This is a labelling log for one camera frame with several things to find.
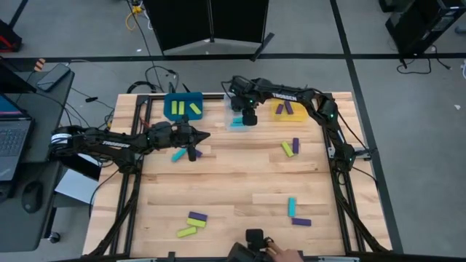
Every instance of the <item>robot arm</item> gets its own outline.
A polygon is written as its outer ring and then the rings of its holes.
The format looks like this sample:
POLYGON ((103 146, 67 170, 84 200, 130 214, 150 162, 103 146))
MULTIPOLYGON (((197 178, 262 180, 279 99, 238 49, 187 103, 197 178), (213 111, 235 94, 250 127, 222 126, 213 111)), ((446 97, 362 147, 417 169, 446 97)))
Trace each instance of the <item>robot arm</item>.
POLYGON ((159 122, 140 135, 102 131, 94 127, 61 127, 52 136, 51 157, 62 159, 87 154, 115 162, 120 172, 135 173, 135 154, 147 155, 153 150, 170 147, 187 148, 189 160, 196 160, 195 146, 210 133, 189 126, 187 117, 175 124, 159 122))
POLYGON ((232 97, 232 109, 242 111, 244 125, 256 125, 255 108, 267 99, 277 98, 302 104, 309 116, 324 127, 335 147, 335 167, 341 172, 351 170, 355 161, 355 150, 348 144, 338 123, 338 106, 335 101, 321 91, 307 88, 300 89, 272 84, 266 79, 247 80, 241 76, 233 76, 229 91, 232 97), (315 108, 313 99, 317 100, 315 108))

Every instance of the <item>computer mouse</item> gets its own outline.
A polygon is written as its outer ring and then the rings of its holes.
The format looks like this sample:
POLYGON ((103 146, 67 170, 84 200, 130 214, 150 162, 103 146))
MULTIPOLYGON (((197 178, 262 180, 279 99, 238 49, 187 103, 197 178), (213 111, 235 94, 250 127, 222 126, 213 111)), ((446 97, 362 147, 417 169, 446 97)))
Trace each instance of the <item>computer mouse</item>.
POLYGON ((21 204, 27 213, 35 213, 41 208, 43 189, 44 187, 39 181, 32 181, 26 185, 21 198, 21 204))

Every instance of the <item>yellow block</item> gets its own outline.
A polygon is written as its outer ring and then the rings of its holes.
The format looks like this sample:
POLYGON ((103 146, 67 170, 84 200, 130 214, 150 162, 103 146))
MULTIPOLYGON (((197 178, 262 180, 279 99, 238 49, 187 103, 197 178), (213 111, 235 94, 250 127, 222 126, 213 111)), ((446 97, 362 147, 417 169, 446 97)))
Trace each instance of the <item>yellow block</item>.
POLYGON ((205 221, 199 221, 197 219, 193 219, 193 218, 188 218, 188 221, 187 221, 188 225, 190 226, 197 226, 197 227, 202 227, 202 228, 205 228, 205 221))
POLYGON ((176 236, 177 237, 187 237, 189 235, 196 234, 196 233, 197 233, 197 228, 195 226, 192 226, 192 227, 189 227, 187 229, 181 229, 180 231, 178 231, 176 233, 176 236))
POLYGON ((180 110, 178 111, 178 114, 184 114, 184 101, 180 101, 180 110))
POLYGON ((198 109, 198 107, 196 106, 196 104, 190 103, 190 104, 189 104, 189 107, 190 107, 196 114, 201 114, 201 110, 198 109))
POLYGON ((285 153, 288 157, 292 157, 294 156, 293 154, 293 151, 291 150, 290 146, 288 145, 288 143, 286 143, 285 141, 282 142, 282 147, 283 149, 285 150, 285 153))

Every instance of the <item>black box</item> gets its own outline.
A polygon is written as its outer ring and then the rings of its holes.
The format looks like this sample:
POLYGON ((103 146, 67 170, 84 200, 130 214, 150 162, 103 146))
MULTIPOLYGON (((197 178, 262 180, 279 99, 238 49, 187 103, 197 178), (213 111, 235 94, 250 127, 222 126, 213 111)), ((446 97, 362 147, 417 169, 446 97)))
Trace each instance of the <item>black box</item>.
POLYGON ((464 0, 416 0, 385 23, 402 55, 424 53, 466 11, 464 0))

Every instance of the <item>laptop keyboard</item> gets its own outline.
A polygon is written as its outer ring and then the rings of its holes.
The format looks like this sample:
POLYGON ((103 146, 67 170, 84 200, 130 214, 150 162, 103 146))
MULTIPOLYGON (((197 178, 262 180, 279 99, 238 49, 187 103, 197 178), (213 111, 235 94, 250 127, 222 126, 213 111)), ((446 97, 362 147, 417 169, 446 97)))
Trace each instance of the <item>laptop keyboard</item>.
POLYGON ((0 129, 0 156, 17 156, 25 134, 24 129, 0 129))

